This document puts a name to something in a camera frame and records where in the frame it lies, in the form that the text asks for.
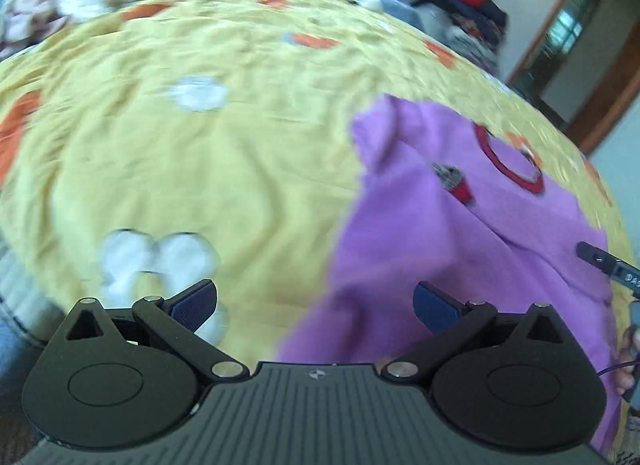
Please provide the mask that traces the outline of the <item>person's right hand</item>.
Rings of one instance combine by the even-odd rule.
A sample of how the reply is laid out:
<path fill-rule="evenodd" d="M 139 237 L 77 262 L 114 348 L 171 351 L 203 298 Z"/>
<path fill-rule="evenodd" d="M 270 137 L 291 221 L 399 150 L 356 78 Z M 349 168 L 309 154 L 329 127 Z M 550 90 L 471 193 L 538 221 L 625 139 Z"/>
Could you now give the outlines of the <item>person's right hand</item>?
<path fill-rule="evenodd" d="M 622 345 L 620 346 L 620 355 L 618 362 L 634 361 L 639 355 L 639 331 L 635 327 L 629 327 L 623 336 Z M 623 395 L 627 390 L 634 388 L 636 378 L 634 378 L 634 365 L 620 367 L 614 372 L 616 391 Z"/>

